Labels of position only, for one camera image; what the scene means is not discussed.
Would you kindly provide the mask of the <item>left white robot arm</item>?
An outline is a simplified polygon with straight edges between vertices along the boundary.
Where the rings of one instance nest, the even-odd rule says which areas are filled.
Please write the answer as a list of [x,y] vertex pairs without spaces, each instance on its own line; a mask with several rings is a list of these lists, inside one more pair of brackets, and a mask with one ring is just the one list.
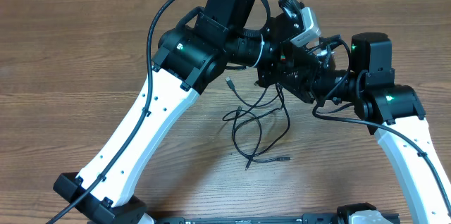
[[256,68],[266,87],[276,82],[285,47],[303,48],[320,35],[314,12],[298,0],[278,0],[279,16],[247,29],[255,1],[207,0],[160,38],[156,52],[146,52],[140,95],[110,139],[84,168],[54,183],[69,209],[93,223],[151,223],[135,188],[177,119],[229,63]]

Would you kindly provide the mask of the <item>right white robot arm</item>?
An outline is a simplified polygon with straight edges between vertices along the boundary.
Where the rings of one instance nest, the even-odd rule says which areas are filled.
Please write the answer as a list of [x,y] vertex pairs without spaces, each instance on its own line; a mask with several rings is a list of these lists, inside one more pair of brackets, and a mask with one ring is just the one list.
[[449,223],[450,181],[419,96],[395,83],[387,34],[356,34],[350,44],[339,36],[322,37],[311,48],[307,43],[281,40],[282,84],[314,104],[316,118],[367,126],[395,171],[414,222]]

